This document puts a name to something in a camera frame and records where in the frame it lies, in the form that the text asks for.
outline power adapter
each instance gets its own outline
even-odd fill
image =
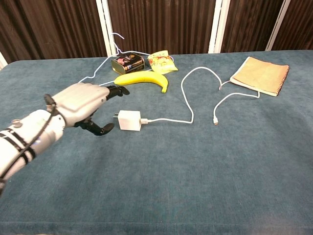
[[[141,124],[148,123],[146,118],[141,118],[140,111],[121,110],[116,115],[121,130],[140,131]]]

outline brown curtain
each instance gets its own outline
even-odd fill
[[[283,0],[231,0],[221,52],[265,50]]]
[[[291,0],[272,50],[313,49],[313,0]]]
[[[0,30],[8,63],[107,55],[95,0],[1,0]]]
[[[108,0],[112,28],[123,50],[207,53],[215,0]]]

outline black cable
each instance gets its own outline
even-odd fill
[[[49,125],[52,117],[54,116],[54,112],[56,111],[56,104],[52,103],[51,104],[52,109],[51,109],[51,114],[48,118],[48,120],[45,122],[43,127],[40,129],[38,134],[28,143],[28,145],[25,146],[24,149],[21,150],[21,152],[16,155],[16,157],[11,161],[11,163],[7,166],[7,168],[4,170],[4,172],[0,176],[0,181],[5,178],[5,175],[8,173],[8,171],[12,168],[12,166],[17,162],[17,160],[29,149],[29,147],[38,139],[38,137],[44,132],[45,128]]]

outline robotic hand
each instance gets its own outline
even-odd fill
[[[5,181],[63,135],[66,127],[82,127],[97,136],[113,129],[99,127],[91,116],[108,99],[129,94],[125,87],[76,83],[53,97],[46,94],[47,111],[37,110],[0,131],[0,194]]]

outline tin can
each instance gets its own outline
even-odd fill
[[[132,52],[111,60],[111,64],[112,69],[121,75],[145,68],[144,59]]]

